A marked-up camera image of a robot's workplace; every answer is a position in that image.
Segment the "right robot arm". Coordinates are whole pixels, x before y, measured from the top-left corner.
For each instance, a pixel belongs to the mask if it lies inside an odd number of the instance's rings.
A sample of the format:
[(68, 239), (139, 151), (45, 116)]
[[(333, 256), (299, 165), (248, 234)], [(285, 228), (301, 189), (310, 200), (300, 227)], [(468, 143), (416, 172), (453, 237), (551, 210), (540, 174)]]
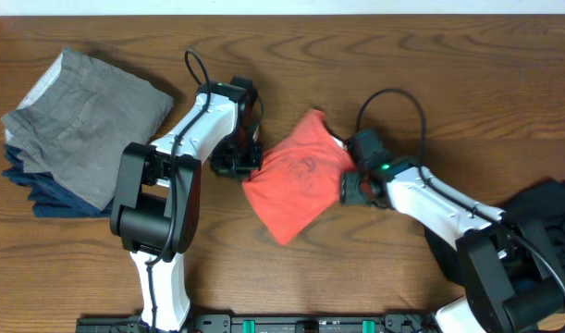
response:
[(410, 216), (456, 254), (465, 294), (435, 311), (438, 331), (537, 332), (565, 313), (565, 274), (541, 223), (516, 221), (408, 159), (345, 172), (339, 187), (342, 204)]

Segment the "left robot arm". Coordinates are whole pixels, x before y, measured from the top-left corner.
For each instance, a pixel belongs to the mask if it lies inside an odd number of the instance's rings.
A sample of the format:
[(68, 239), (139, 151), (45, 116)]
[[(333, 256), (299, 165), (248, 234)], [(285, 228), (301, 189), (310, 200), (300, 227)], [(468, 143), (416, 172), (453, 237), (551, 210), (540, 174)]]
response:
[(110, 216), (137, 267), (143, 309), (111, 332), (179, 332), (188, 317), (185, 259), (195, 235), (204, 164), (218, 176), (248, 178), (263, 162), (252, 109), (260, 102), (252, 81), (201, 85), (190, 112), (163, 137), (132, 142), (123, 151)]

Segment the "red soccer t-shirt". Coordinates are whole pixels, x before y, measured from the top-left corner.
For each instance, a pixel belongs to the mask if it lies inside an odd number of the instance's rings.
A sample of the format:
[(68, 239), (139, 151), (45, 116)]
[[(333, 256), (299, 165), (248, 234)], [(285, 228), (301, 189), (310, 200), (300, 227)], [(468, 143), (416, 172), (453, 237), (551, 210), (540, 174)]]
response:
[(286, 245), (340, 197), (340, 179), (355, 165), (312, 109), (290, 135), (264, 153), (262, 167), (242, 182), (255, 214)]

